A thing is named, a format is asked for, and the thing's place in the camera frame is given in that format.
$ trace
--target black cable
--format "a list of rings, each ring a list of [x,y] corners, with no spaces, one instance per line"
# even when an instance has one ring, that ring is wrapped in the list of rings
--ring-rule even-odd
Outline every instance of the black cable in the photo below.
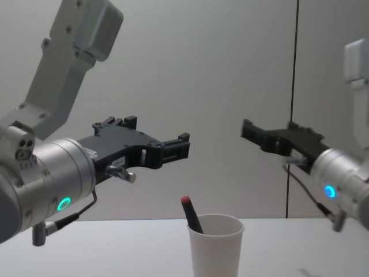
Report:
[[[297,183],[299,183],[299,185],[305,190],[305,192],[310,197],[310,199],[314,203],[317,204],[318,202],[316,201],[316,199],[314,198],[314,196],[312,196],[312,194],[309,192],[309,190],[307,189],[306,185],[294,173],[292,173],[290,170],[288,170],[287,166],[283,165],[282,167],[283,167],[284,171],[286,171],[289,176],[291,176],[293,179],[295,179],[295,181]]]
[[[51,235],[56,231],[59,231],[60,229],[64,228],[65,226],[71,224],[72,222],[76,221],[78,218],[80,218],[80,215],[83,214],[85,211],[87,211],[88,209],[90,209],[90,207],[92,207],[96,202],[97,202],[97,194],[95,192],[95,189],[93,189],[92,191],[92,196],[93,196],[93,201],[88,204],[86,207],[84,207],[82,210],[80,210],[79,212],[76,212],[74,214],[71,214],[65,218],[62,218],[60,220],[55,221],[54,223],[52,223],[51,225],[46,227],[47,230],[47,235]]]
[[[88,204],[86,207],[84,207],[82,210],[80,210],[78,212],[78,215],[83,214],[85,211],[90,209],[90,207],[92,207],[97,202],[97,195],[96,195],[95,189],[93,189],[92,191],[92,196],[93,196],[93,201],[90,204]]]
[[[296,1],[296,21],[295,21],[295,44],[293,49],[293,69],[292,69],[292,92],[291,92],[291,111],[289,120],[292,121],[293,116],[293,99],[295,96],[295,75],[296,75],[296,56],[298,51],[298,33],[299,33],[299,9],[300,0]],[[286,218],[288,218],[288,204],[289,204],[289,175],[287,175],[287,191],[286,191]]]
[[[306,185],[294,174],[289,170],[286,165],[282,165],[284,171],[287,172],[288,176],[291,176],[299,185],[305,190],[309,198],[315,203],[317,208],[331,221],[334,221],[334,215],[333,213],[322,203],[317,202],[317,200],[314,198],[314,196],[310,193],[310,191],[307,189]]]

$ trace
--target black marker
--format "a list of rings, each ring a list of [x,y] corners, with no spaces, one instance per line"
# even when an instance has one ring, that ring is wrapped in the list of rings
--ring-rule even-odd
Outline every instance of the black marker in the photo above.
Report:
[[[197,214],[195,212],[194,206],[192,206],[192,202],[189,196],[183,196],[180,200],[182,203],[182,207],[184,209],[184,213],[186,214],[187,222],[189,223],[189,227],[195,232],[203,234],[200,221],[198,220]]]

